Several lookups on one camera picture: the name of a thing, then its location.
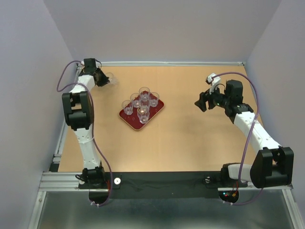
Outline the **clear faceted glass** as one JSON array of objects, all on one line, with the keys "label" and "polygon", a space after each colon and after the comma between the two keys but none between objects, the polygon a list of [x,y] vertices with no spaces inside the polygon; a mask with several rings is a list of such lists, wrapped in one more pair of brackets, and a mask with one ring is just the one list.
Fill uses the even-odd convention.
[{"label": "clear faceted glass", "polygon": [[159,102],[159,94],[157,92],[151,92],[149,94],[149,104],[150,107],[156,107]]},{"label": "clear faceted glass", "polygon": [[148,87],[141,87],[139,89],[140,99],[142,101],[148,101],[150,99],[150,89]]}]

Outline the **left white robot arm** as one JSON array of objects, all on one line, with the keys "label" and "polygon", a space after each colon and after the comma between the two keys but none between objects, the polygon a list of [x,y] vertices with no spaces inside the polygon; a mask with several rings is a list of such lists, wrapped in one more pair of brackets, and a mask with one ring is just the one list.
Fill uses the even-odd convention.
[{"label": "left white robot arm", "polygon": [[93,87],[105,86],[110,82],[94,58],[86,58],[83,62],[83,69],[77,77],[77,81],[64,88],[57,88],[62,92],[65,88],[73,88],[61,96],[64,118],[77,137],[83,158],[83,170],[76,175],[81,186],[88,188],[110,187],[106,178],[102,161],[97,154],[97,147],[93,136],[94,105],[90,91]]}]

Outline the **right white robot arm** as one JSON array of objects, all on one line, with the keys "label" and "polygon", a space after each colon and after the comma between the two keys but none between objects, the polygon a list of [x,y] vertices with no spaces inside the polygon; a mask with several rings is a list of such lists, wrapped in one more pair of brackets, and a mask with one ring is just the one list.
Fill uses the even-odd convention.
[{"label": "right white robot arm", "polygon": [[257,121],[253,109],[243,103],[243,97],[228,96],[214,91],[202,92],[194,103],[203,112],[218,106],[232,123],[247,137],[246,145],[251,145],[256,157],[251,165],[231,163],[223,165],[219,180],[230,186],[236,180],[251,182],[256,188],[287,186],[292,182],[294,153],[272,139]]}]

